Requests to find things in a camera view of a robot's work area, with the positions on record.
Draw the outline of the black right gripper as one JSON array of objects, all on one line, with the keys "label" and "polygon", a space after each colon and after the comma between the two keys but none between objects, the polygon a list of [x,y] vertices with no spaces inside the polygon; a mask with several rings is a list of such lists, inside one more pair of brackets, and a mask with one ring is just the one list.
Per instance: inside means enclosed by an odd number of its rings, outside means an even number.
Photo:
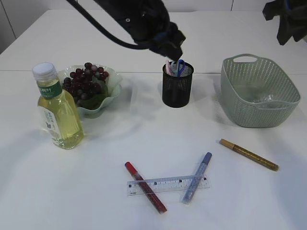
[{"label": "black right gripper", "polygon": [[277,40],[280,45],[285,45],[290,38],[298,42],[307,36],[305,0],[274,0],[265,4],[262,14],[267,21],[279,16]]}]

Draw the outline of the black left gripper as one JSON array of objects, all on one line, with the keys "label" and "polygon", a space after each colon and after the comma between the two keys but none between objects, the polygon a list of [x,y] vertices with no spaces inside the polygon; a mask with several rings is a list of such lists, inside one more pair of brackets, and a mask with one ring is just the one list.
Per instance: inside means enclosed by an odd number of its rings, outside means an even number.
[{"label": "black left gripper", "polygon": [[135,42],[131,48],[166,54],[171,60],[181,58],[181,45],[186,37],[170,21],[169,13],[161,0],[117,0],[116,3],[122,17],[117,22]]}]

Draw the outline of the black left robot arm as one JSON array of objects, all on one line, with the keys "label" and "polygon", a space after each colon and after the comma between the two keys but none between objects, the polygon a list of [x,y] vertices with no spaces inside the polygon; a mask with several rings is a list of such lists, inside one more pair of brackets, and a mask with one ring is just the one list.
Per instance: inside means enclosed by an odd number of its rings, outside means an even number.
[{"label": "black left robot arm", "polygon": [[135,50],[148,49],[177,61],[183,55],[182,43],[186,37],[170,21],[169,13],[161,0],[97,0],[133,39],[135,44],[117,38],[118,45]]}]

